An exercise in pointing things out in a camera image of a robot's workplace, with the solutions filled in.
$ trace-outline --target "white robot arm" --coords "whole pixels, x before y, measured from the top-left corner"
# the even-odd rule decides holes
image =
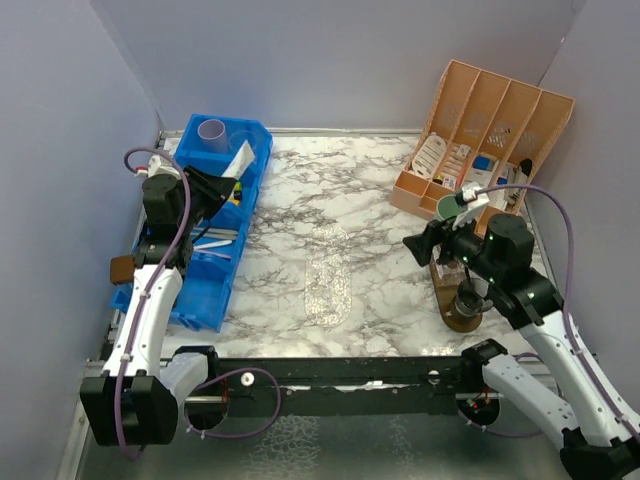
[[[480,344],[472,353],[484,383],[542,429],[560,450],[572,478],[620,478],[637,469],[640,416],[611,385],[573,319],[565,321],[564,301],[553,284],[531,268],[534,238],[524,220],[495,215],[480,238],[474,233],[475,218],[488,204],[486,192],[468,185],[455,197],[460,206],[457,215],[432,220],[421,235],[405,238],[405,245],[422,266],[429,263],[433,247],[440,245],[439,262],[455,258],[482,278],[488,285],[486,297],[536,350],[563,398],[529,375],[502,347],[478,357]]]

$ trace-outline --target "white label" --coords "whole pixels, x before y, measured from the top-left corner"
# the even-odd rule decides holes
[[[458,147],[458,151],[456,152],[456,156],[462,159],[465,159],[469,152],[471,151],[471,147],[469,145],[460,145]]]

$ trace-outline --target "blue plastic bin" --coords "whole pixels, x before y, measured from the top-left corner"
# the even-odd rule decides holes
[[[229,143],[226,153],[209,152],[198,136],[200,124],[211,118],[217,118],[225,124]],[[237,239],[231,245],[212,249],[229,255],[231,259],[194,253],[176,306],[169,318],[171,323],[184,325],[191,330],[211,328],[220,331],[229,305],[233,280],[247,241],[251,216],[258,202],[260,185],[269,163],[273,139],[262,124],[254,120],[192,115],[176,150],[175,159],[181,166],[191,165],[205,173],[221,175],[245,140],[251,145],[256,158],[240,178],[240,205],[227,202],[211,220],[212,228],[238,232]],[[198,244],[212,241],[216,240],[203,237]],[[111,306],[126,312],[131,301],[131,291],[131,284],[117,287]]]

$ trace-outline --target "white wall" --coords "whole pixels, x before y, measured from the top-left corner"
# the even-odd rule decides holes
[[[584,0],[91,0],[169,128],[420,128],[451,58],[530,83]]]
[[[613,383],[640,408],[640,3],[590,0],[542,86],[574,96],[573,119],[537,177],[558,195],[576,235],[572,311]],[[553,272],[564,284],[559,214],[528,196]]]
[[[0,65],[0,477],[39,480],[56,474],[138,212],[122,154],[157,120],[86,0],[3,2]]]

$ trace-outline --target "floor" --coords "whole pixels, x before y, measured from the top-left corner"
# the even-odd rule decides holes
[[[455,355],[489,337],[527,349],[495,311],[469,334],[442,322],[428,269],[401,243],[425,222],[389,205],[416,142],[276,136],[221,332],[172,325],[163,356],[185,344],[224,357]],[[534,266],[544,272],[538,250]]]
[[[246,431],[261,421],[229,419],[225,427]],[[496,426],[534,428],[510,404]],[[182,427],[171,445],[149,447],[135,463],[115,447],[97,446],[90,435],[77,480],[569,478],[546,437],[497,438],[465,427],[457,416],[281,417],[247,440],[200,440]]]

